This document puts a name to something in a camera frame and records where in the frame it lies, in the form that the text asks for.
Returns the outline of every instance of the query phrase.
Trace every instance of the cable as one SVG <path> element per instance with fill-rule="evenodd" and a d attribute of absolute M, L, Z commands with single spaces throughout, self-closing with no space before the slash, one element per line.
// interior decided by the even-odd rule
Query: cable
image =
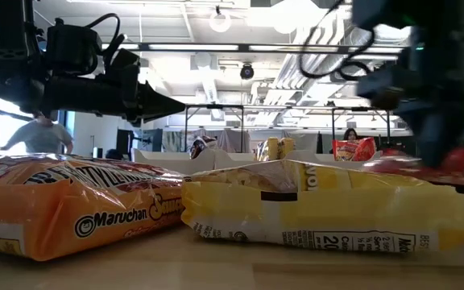
<path fill-rule="evenodd" d="M 92 21 L 91 23 L 85 25 L 85 27 L 87 28 L 93 28 L 95 26 L 97 26 L 99 23 L 103 22 L 104 20 L 107 20 L 111 17 L 114 17 L 116 18 L 117 20 L 117 23 L 116 23 L 116 30 L 114 32 L 114 37 L 112 37 L 112 41 L 116 40 L 118 38 L 118 35 L 119 35 L 119 29 L 121 28 L 121 19 L 119 18 L 119 16 L 115 13 L 109 13 L 109 14 L 105 14 L 103 15 L 102 17 Z"/>
<path fill-rule="evenodd" d="M 360 77 L 358 76 L 351 76 L 351 75 L 348 75 L 346 73 L 344 73 L 342 70 L 346 67 L 349 67 L 349 66 L 355 66 L 355 67 L 358 67 L 360 69 L 362 69 L 366 74 L 368 73 L 371 73 L 371 70 L 370 68 L 368 68 L 368 66 L 366 64 L 364 64 L 363 62 L 361 61 L 357 61 L 357 60 L 352 60 L 352 58 L 354 58 L 355 56 L 359 56 L 361 55 L 363 52 L 365 52 L 370 46 L 372 46 L 375 42 L 375 31 L 373 29 L 370 29 L 369 32 L 371 33 L 370 35 L 370 38 L 369 40 L 364 44 L 362 45 L 361 47 L 357 48 L 355 51 L 353 51 L 352 53 L 348 54 L 347 57 L 333 70 L 329 71 L 329 72 L 325 72 L 325 73 L 312 73 L 312 72 L 307 72 L 305 69 L 304 69 L 304 57 L 303 55 L 306 53 L 306 48 L 309 46 L 309 43 L 311 41 L 311 39 L 314 37 L 314 34 L 316 33 L 316 30 L 318 29 L 318 26 L 320 25 L 321 21 L 323 21 L 323 19 L 325 19 L 325 17 L 330 14 L 331 12 L 335 11 L 337 8 L 339 8 L 339 6 L 341 4 L 343 4 L 345 2 L 345 0 L 337 0 L 330 8 L 329 10 L 327 11 L 327 13 L 325 13 L 325 15 L 321 18 L 320 22 L 314 26 L 313 28 L 311 28 L 311 31 L 309 32 L 309 36 L 307 36 L 307 39 L 305 40 L 304 42 L 304 45 L 302 47 L 302 50 L 300 51 L 300 54 L 298 55 L 298 64 L 299 64 L 299 69 L 300 69 L 300 73 L 304 76 L 304 77 L 307 77 L 307 78 L 312 78 L 312 79 L 319 79 L 319 78 L 322 78 L 322 77 L 326 77 L 330 74 L 333 74 L 333 73 L 339 73 L 339 75 L 345 80 L 345 81 L 356 81 L 358 80 Z"/>

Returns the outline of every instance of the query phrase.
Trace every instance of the maruchan logo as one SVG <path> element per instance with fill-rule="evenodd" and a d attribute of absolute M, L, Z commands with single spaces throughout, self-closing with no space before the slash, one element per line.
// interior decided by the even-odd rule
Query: maruchan logo
<path fill-rule="evenodd" d="M 95 213 L 94 215 L 80 217 L 74 225 L 74 232 L 78 238 L 87 238 L 98 227 L 116 226 L 145 219 L 147 219 L 145 209 L 132 209 L 121 213 Z"/>

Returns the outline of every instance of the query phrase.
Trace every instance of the black camera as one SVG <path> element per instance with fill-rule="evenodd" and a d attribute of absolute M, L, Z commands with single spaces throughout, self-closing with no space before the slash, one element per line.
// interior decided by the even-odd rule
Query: black camera
<path fill-rule="evenodd" d="M 250 80 L 254 77 L 254 68 L 251 67 L 251 64 L 243 64 L 240 75 L 243 80 Z"/>

